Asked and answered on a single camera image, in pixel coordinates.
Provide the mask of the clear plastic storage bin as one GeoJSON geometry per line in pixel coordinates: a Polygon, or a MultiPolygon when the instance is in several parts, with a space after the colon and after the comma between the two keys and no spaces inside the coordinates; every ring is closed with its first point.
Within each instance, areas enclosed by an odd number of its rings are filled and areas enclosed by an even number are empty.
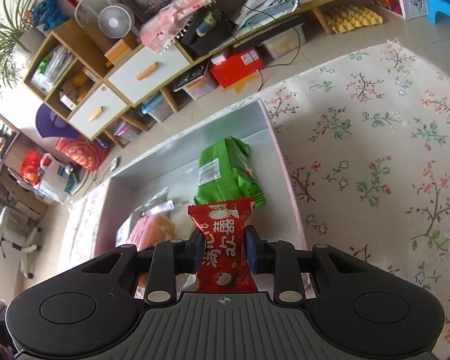
{"type": "Polygon", "coordinates": [[[170,104],[160,92],[143,101],[140,110],[143,115],[150,116],[158,123],[162,123],[174,113],[170,104]]]}

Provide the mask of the red candy packet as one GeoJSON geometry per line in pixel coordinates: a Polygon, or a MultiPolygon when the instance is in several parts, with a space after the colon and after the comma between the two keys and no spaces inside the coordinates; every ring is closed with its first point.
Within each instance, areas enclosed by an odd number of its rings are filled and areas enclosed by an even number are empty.
{"type": "Polygon", "coordinates": [[[246,259],[246,221],[254,210],[252,197],[190,205],[188,215],[204,236],[196,273],[199,293],[255,293],[257,285],[246,259]]]}

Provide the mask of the pink cardboard box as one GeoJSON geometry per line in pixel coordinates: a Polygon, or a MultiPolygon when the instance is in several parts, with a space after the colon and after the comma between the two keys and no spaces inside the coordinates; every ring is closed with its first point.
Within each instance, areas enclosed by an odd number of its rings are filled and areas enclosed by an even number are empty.
{"type": "Polygon", "coordinates": [[[176,236],[187,239],[194,228],[187,208],[198,189],[225,179],[222,160],[201,161],[200,155],[227,137],[249,146],[250,154],[241,155],[239,166],[257,181],[266,199],[265,205],[254,209],[249,224],[263,239],[304,249],[304,228],[284,156],[271,117],[263,101],[256,100],[234,104],[185,129],[108,178],[101,186],[104,201],[95,210],[97,230],[91,255],[112,250],[120,226],[161,191],[175,205],[171,218],[176,236]]]}

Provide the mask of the floral tablecloth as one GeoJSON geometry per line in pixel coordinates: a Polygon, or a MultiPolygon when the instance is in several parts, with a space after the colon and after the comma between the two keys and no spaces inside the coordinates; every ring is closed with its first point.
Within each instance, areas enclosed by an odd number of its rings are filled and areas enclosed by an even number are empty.
{"type": "Polygon", "coordinates": [[[201,152],[224,137],[251,150],[266,204],[260,236],[325,243],[432,293],[445,311],[435,355],[450,357],[450,77],[396,42],[361,49],[247,97],[165,141],[138,139],[120,172],[77,201],[60,269],[120,245],[130,214],[161,191],[178,238],[201,152]]]}

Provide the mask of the purple hat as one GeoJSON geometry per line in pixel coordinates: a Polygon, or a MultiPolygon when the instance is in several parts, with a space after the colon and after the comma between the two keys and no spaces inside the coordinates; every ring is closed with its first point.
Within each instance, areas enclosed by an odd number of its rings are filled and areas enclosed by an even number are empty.
{"type": "Polygon", "coordinates": [[[35,115],[35,127],[42,138],[77,139],[80,133],[70,126],[46,104],[42,104],[35,115]]]}

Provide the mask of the green snack bag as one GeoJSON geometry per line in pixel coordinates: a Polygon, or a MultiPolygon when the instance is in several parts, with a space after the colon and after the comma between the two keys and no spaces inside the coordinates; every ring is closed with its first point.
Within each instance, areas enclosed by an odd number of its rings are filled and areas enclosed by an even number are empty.
{"type": "Polygon", "coordinates": [[[233,136],[215,142],[199,157],[196,205],[252,197],[256,207],[266,205],[265,195],[254,177],[251,148],[233,136]]]}

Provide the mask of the white desk fan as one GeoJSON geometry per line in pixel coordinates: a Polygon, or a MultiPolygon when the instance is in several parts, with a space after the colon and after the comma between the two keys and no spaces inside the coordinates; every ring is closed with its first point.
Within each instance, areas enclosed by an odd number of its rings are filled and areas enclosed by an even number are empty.
{"type": "Polygon", "coordinates": [[[98,30],[109,39],[121,39],[135,26],[130,8],[110,0],[80,0],[74,18],[82,29],[98,30]]]}

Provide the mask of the white shopping bag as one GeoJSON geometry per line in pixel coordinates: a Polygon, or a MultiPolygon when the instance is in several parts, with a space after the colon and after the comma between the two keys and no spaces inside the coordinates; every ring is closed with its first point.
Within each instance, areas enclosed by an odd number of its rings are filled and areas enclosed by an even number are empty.
{"type": "Polygon", "coordinates": [[[65,204],[88,178],[89,171],[74,163],[61,163],[51,154],[29,150],[19,174],[40,197],[65,204]]]}

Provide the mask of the red cardboard box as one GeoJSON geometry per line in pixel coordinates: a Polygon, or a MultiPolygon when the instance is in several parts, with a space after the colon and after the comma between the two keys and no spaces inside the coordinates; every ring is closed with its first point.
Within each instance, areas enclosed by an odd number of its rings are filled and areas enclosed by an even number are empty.
{"type": "Polygon", "coordinates": [[[219,64],[212,64],[210,72],[224,89],[228,88],[264,67],[263,61],[254,48],[240,53],[232,53],[219,64]]]}

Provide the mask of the green potted plant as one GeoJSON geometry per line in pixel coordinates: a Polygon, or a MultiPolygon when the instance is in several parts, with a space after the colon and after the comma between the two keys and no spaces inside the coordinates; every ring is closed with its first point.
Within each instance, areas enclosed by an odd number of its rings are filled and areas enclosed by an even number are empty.
{"type": "Polygon", "coordinates": [[[0,13],[0,92],[13,88],[20,79],[23,68],[15,61],[14,49],[29,51],[20,37],[32,28],[25,18],[26,11],[32,10],[38,0],[2,0],[0,13]]]}

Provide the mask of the yellow egg tray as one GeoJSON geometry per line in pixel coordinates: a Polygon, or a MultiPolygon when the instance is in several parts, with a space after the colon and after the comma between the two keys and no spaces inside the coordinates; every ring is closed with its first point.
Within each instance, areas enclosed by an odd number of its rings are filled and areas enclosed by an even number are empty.
{"type": "Polygon", "coordinates": [[[332,31],[338,34],[384,23],[384,19],[378,13],[363,5],[355,4],[333,7],[324,17],[332,31]]]}

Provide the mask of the wooden cabinet with drawers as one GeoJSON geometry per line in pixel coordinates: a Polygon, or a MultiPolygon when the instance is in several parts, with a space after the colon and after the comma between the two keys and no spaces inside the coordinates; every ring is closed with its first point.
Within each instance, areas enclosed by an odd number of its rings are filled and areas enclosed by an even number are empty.
{"type": "MultiPolygon", "coordinates": [[[[225,1],[201,0],[201,5],[203,8],[210,8],[215,2],[225,1]]],[[[185,31],[192,25],[194,12],[188,16],[170,18],[170,25],[158,28],[153,41],[139,44],[135,49],[119,56],[116,63],[107,60],[105,53],[100,51],[76,22],[67,21],[46,37],[31,61],[24,83],[49,109],[86,138],[93,140],[102,133],[110,136],[112,133],[109,126],[117,119],[124,118],[130,108],[138,107],[151,94],[163,93],[170,106],[175,107],[176,103],[167,85],[182,73],[229,46],[238,47],[241,61],[250,66],[252,72],[257,72],[259,66],[245,43],[247,37],[269,29],[274,23],[288,22],[293,15],[303,11],[312,10],[320,17],[320,6],[337,0],[293,1],[297,2],[297,8],[292,13],[270,16],[268,22],[258,24],[245,33],[232,33],[210,52],[195,58],[181,44],[185,31]],[[49,92],[42,93],[33,83],[32,77],[40,62],[54,46],[65,47],[71,53],[71,60],[59,73],[49,92]],[[75,108],[70,109],[61,102],[59,92],[62,84],[79,68],[88,70],[88,79],[93,84],[75,108]]]]}

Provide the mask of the pink wafer packet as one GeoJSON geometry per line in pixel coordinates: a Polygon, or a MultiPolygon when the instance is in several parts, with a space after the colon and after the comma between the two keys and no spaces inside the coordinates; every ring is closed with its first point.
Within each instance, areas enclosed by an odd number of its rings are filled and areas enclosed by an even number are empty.
{"type": "Polygon", "coordinates": [[[134,244],[138,251],[145,250],[170,240],[175,229],[176,225],[163,214],[144,216],[136,222],[127,243],[134,244]]]}

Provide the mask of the red gift bag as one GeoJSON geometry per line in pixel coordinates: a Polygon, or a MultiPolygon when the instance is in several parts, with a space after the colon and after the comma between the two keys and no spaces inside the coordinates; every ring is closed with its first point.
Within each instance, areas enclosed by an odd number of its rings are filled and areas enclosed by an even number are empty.
{"type": "Polygon", "coordinates": [[[96,171],[110,152],[109,146],[103,147],[82,136],[76,139],[60,138],[55,149],[89,172],[96,171]]]}

